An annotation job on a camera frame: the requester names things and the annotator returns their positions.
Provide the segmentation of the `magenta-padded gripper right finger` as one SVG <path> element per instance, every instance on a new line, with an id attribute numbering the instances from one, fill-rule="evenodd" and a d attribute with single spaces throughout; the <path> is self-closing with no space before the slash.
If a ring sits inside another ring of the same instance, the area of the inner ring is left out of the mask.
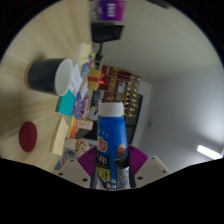
<path id="1" fill-rule="evenodd" d="M 132 188 L 143 187 L 171 174 L 157 156 L 147 156 L 133 146 L 129 146 L 128 150 Z"/>

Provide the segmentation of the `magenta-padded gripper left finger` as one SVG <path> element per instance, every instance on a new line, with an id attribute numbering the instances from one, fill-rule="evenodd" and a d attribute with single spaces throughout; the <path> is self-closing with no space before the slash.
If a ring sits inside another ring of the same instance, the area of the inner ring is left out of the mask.
<path id="1" fill-rule="evenodd" d="M 65 150 L 54 168 L 54 173 L 81 187 L 98 189 L 96 150 L 96 147 L 92 147 L 81 156 Z"/>

